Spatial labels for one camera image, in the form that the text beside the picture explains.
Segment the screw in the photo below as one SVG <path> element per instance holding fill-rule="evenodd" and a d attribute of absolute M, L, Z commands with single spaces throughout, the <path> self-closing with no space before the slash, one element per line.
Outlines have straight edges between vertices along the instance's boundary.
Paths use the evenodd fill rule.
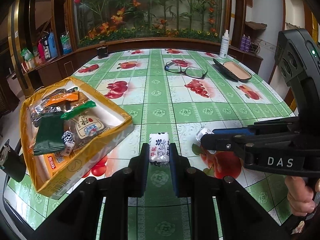
<path fill-rule="evenodd" d="M 187 173 L 189 173 L 189 174 L 195 174 L 196 173 L 196 168 L 194 168 L 194 167 L 189 167 L 189 168 L 187 168 Z"/>
<path fill-rule="evenodd" d="M 96 180 L 95 177 L 88 177 L 88 178 L 85 179 L 85 182 L 86 182 L 87 184 L 92 184 L 92 183 L 95 182 L 95 180 Z"/>
<path fill-rule="evenodd" d="M 130 173 L 132 172 L 132 169 L 129 168 L 129 167 L 125 167 L 125 168 L 122 169 L 122 172 L 123 172 L 124 174 L 130 174 Z"/>
<path fill-rule="evenodd" d="M 225 176 L 224 178 L 224 181 L 226 182 L 226 183 L 232 183 L 235 179 L 233 178 L 233 177 L 231 177 L 231 176 Z"/>

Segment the cardboard box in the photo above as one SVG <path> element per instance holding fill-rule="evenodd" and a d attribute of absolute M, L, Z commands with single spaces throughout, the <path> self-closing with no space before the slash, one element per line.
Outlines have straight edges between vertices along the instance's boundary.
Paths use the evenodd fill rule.
<path fill-rule="evenodd" d="M 38 105 L 44 96 L 59 88 L 68 90 L 72 87 L 78 87 L 79 91 L 96 102 L 97 106 L 92 108 L 95 115 L 106 124 L 115 127 L 96 136 L 87 145 L 76 151 L 73 159 L 65 163 L 52 178 L 48 179 L 44 162 L 38 156 L 33 156 L 33 151 L 28 150 L 35 130 L 31 123 L 29 106 Z M 20 111 L 20 137 L 23 156 L 36 191 L 47 197 L 59 199 L 133 129 L 132 118 L 129 114 L 90 85 L 74 77 L 68 77 L 37 91 L 23 102 Z"/>

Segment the orange snack packet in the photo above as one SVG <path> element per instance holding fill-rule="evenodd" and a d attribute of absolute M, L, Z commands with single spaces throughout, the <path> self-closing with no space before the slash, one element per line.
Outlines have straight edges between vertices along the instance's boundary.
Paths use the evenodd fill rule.
<path fill-rule="evenodd" d="M 45 107 L 60 103 L 62 101 L 76 101 L 79 99 L 79 91 L 73 93 L 63 93 L 58 94 L 49 99 L 49 101 L 45 104 Z"/>
<path fill-rule="evenodd" d="M 68 163 L 73 158 L 73 154 L 69 156 L 63 156 L 60 152 L 58 153 L 49 153 L 43 155 L 45 165 L 47 166 L 47 170 L 49 173 L 50 178 L 54 174 L 58 172 L 66 163 Z"/>

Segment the white candy wrapper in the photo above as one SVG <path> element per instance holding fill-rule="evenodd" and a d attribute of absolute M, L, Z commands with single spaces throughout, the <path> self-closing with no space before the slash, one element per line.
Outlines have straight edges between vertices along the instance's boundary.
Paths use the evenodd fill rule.
<path fill-rule="evenodd" d="M 167 165 L 169 163 L 169 134 L 150 133 L 149 161 L 154 165 Z"/>
<path fill-rule="evenodd" d="M 202 127 L 199 132 L 197 132 L 196 134 L 196 140 L 198 142 L 200 142 L 202 136 L 204 136 L 205 134 L 213 134 L 212 130 L 207 128 L 206 126 Z"/>

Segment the white spray bottle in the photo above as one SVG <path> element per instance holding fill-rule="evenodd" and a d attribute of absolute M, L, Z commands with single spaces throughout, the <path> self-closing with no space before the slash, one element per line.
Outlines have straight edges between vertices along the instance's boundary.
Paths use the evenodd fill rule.
<path fill-rule="evenodd" d="M 228 49 L 229 49 L 229 31 L 226 30 L 224 35 L 222 36 L 221 40 L 221 47 L 220 47 L 220 58 L 227 58 Z"/>

